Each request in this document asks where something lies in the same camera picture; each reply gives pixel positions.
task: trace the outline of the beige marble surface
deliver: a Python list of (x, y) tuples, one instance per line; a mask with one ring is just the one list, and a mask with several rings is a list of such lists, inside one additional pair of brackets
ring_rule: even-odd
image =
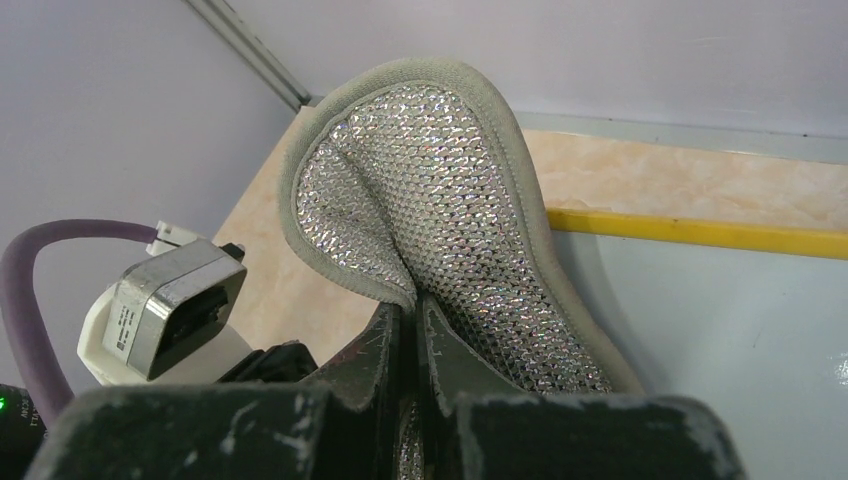
[[(304, 109), (295, 124), (310, 114)], [(848, 166), (541, 131), (525, 139), (548, 207), (848, 230)], [(362, 330), (376, 302), (325, 280), (286, 245), (276, 190), (288, 140), (216, 241), (247, 250), (236, 330), (256, 348), (300, 339), (323, 363)]]

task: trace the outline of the glittery fabric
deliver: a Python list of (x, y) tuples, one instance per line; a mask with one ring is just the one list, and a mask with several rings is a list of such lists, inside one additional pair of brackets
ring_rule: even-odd
[(421, 449), (421, 420), (418, 418), (418, 404), (412, 402), (400, 425), (400, 449), (398, 451), (398, 479), (419, 480), (423, 478)]
[(298, 222), (341, 267), (410, 298), (433, 293), (457, 334), (517, 385), (609, 392), (528, 261), (497, 155), (458, 95), (397, 87), (353, 108), (314, 150)]

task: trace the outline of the black mechanical part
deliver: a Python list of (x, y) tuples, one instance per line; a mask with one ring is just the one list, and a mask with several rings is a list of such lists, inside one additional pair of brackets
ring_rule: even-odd
[(234, 243), (228, 243), (223, 247), (219, 247), (224, 251), (227, 255), (233, 257), (234, 260), (242, 261), (244, 260), (244, 247), (241, 245), (236, 245)]
[(0, 384), (0, 478), (23, 478), (46, 436), (27, 391)]
[(425, 478), (745, 478), (719, 419), (685, 398), (521, 391), (422, 295), (418, 353)]
[(114, 387), (77, 399), (30, 479), (389, 479), (401, 311), (299, 383)]
[(28, 478), (394, 479), (399, 405), (413, 394), (426, 480), (745, 478), (703, 405), (523, 392), (453, 333), (426, 294), (415, 317), (381, 304), (361, 335), (297, 383), (82, 397)]
[(46, 435), (29, 393), (0, 384), (0, 454), (31, 457)]
[(227, 291), (219, 285), (200, 292), (174, 309), (162, 332), (157, 359), (201, 328), (218, 321), (218, 312), (227, 304)]
[(293, 341), (271, 347), (267, 352), (254, 350), (218, 382), (299, 382), (317, 368), (306, 345)]

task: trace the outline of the white connector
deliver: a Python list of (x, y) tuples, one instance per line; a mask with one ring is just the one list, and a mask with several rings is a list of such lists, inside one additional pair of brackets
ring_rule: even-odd
[(156, 231), (156, 240), (148, 245), (146, 249), (147, 253), (154, 257), (177, 247), (188, 245), (198, 238), (203, 238), (199, 233), (165, 223), (161, 220), (156, 224)]
[[(194, 232), (164, 222), (159, 222), (157, 229), (159, 235), (156, 241), (147, 247), (147, 252), (154, 257), (202, 238)], [(182, 358), (161, 375), (153, 380), (147, 380), (138, 369), (132, 368), (126, 359), (122, 360), (104, 346), (107, 328), (110, 323), (116, 321), (112, 318), (115, 315), (113, 304), (116, 301), (115, 295), (119, 283), (111, 285), (91, 306), (83, 322), (77, 344), (77, 355), (100, 384), (213, 383), (253, 351), (231, 326), (224, 324), (221, 331), (211, 340)]]

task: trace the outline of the yellow stripe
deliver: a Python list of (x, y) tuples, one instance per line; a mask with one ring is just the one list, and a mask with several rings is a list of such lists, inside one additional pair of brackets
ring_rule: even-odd
[(554, 230), (848, 260), (848, 233), (548, 209)]

